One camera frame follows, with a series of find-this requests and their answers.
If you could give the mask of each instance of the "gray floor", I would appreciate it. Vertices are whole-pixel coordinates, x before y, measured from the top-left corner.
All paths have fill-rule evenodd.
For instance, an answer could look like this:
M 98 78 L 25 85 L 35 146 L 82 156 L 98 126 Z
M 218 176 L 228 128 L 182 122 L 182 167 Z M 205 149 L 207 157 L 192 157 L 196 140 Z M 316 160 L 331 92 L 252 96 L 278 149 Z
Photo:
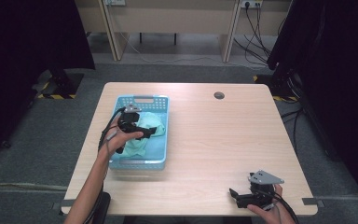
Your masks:
M 236 38 L 245 43 L 243 36 Z M 271 48 L 275 37 L 263 36 L 263 40 Z M 144 34 L 141 45 L 139 35 L 134 34 L 130 43 L 139 52 L 127 46 L 120 62 L 113 61 L 106 35 L 91 34 L 89 42 L 96 70 L 74 70 L 85 74 L 76 98 L 36 99 L 10 137 L 12 147 L 0 150 L 0 223 L 62 223 L 57 208 L 104 83 L 252 83 L 254 74 L 271 74 L 263 66 L 248 63 L 236 44 L 230 62 L 222 63 L 214 35 L 178 35 L 174 46 L 173 35 Z M 47 77 L 48 73 L 41 76 L 41 85 Z M 276 106 L 281 114 L 299 107 L 278 101 Z M 293 142 L 291 118 L 283 122 Z M 311 191 L 321 205 L 315 216 L 301 217 L 300 223 L 358 223 L 358 186 L 343 163 L 325 156 L 318 135 L 305 115 L 297 121 L 296 148 Z M 122 218 L 109 217 L 106 223 L 119 224 Z M 263 223 L 258 217 L 253 222 Z

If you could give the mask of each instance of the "gray carpet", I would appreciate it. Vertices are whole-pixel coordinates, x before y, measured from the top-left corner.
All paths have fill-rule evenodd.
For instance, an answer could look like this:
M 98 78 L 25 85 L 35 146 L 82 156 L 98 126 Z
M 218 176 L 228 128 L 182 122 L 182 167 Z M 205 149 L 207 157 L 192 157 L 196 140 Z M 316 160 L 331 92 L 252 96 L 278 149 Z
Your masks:
M 106 82 L 253 83 L 253 75 L 271 73 L 233 66 L 149 64 L 97 64 L 95 71 L 69 72 L 85 74 L 76 98 L 35 99 L 9 139 L 12 147 L 0 150 L 0 223 L 62 223 L 55 207 L 63 199 Z M 276 105 L 281 114 L 299 107 L 284 102 Z M 293 142 L 291 118 L 283 121 Z M 301 217 L 300 222 L 358 223 L 358 186 L 342 162 L 325 156 L 306 115 L 297 120 L 296 148 L 312 193 L 324 205 L 317 215 Z M 121 220 L 109 217 L 106 222 Z M 263 222 L 256 217 L 254 223 Z

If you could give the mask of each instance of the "wooden table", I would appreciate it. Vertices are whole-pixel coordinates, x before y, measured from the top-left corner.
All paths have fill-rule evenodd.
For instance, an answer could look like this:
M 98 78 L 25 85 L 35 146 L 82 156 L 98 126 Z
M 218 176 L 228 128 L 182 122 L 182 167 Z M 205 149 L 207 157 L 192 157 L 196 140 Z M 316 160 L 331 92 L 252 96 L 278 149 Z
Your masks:
M 216 99 L 217 91 L 225 98 Z M 112 197 L 108 214 L 253 216 L 237 207 L 228 189 L 250 193 L 247 177 L 260 169 L 284 179 L 283 198 L 296 214 L 316 214 L 316 205 L 302 202 L 312 194 L 269 89 L 255 84 L 106 84 L 65 200 L 81 190 L 101 130 L 122 94 L 170 97 L 167 161 L 163 171 L 109 170 L 104 181 Z

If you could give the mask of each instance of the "human arm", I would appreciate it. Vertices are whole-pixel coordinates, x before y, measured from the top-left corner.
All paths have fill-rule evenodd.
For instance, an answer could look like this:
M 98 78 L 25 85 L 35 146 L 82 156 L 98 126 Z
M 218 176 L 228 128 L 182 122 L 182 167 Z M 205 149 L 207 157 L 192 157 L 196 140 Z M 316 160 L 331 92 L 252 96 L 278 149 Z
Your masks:
M 280 185 L 274 186 L 275 192 L 279 195 L 282 195 L 282 187 Z M 275 206 L 269 211 L 265 211 L 253 204 L 249 204 L 247 208 L 253 213 L 261 216 L 266 221 L 266 224 L 295 224 L 283 204 L 278 202 L 276 199 L 273 199 L 272 202 L 275 204 Z
M 89 176 L 86 179 L 83 188 L 77 195 L 71 210 L 64 223 L 84 223 L 89 216 L 93 205 L 103 186 L 103 180 L 108 167 L 109 159 L 116 152 L 116 149 L 125 145 L 132 138 L 142 137 L 143 133 L 124 133 L 117 126 L 117 120 L 112 122 L 111 129 L 105 137 L 110 136 L 113 132 L 116 135 L 109 141 L 104 141 L 98 151 L 97 159 L 91 167 Z

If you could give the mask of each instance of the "metal bracket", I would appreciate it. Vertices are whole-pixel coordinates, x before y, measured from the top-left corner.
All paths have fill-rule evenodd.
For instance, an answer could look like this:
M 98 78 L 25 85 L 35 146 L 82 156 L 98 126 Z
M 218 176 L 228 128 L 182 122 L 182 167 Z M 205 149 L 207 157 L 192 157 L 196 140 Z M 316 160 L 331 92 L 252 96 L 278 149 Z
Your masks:
M 137 112 L 142 112 L 142 109 L 134 106 L 133 104 L 129 104 L 126 106 L 126 109 L 124 110 L 124 113 L 137 113 Z
M 259 170 L 249 177 L 249 181 L 259 185 L 283 184 L 284 180 L 265 171 Z

